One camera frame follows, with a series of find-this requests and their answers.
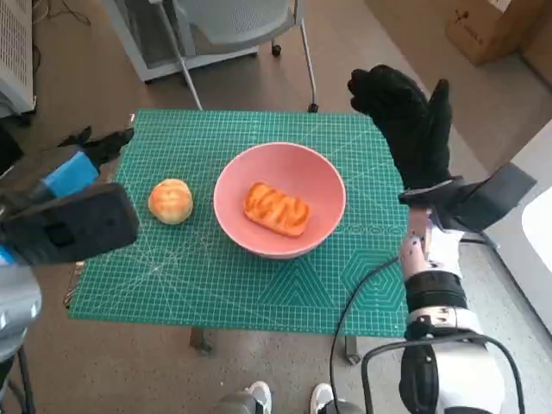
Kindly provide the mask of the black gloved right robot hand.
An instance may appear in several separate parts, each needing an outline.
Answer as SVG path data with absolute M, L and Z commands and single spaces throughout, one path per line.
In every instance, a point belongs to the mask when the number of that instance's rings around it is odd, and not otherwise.
M 348 81 L 351 107 L 369 116 L 386 139 L 403 187 L 430 188 L 451 179 L 449 82 L 430 97 L 404 73 L 386 65 L 355 69 Z

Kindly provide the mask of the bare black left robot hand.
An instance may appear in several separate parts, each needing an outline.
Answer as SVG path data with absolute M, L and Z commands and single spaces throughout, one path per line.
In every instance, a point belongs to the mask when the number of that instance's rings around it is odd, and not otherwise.
M 80 192 L 92 185 L 101 166 L 120 156 L 133 138 L 126 128 L 91 139 L 91 127 L 68 135 L 49 149 L 25 154 L 8 165 L 1 164 L 1 204 L 10 210 L 24 210 Z

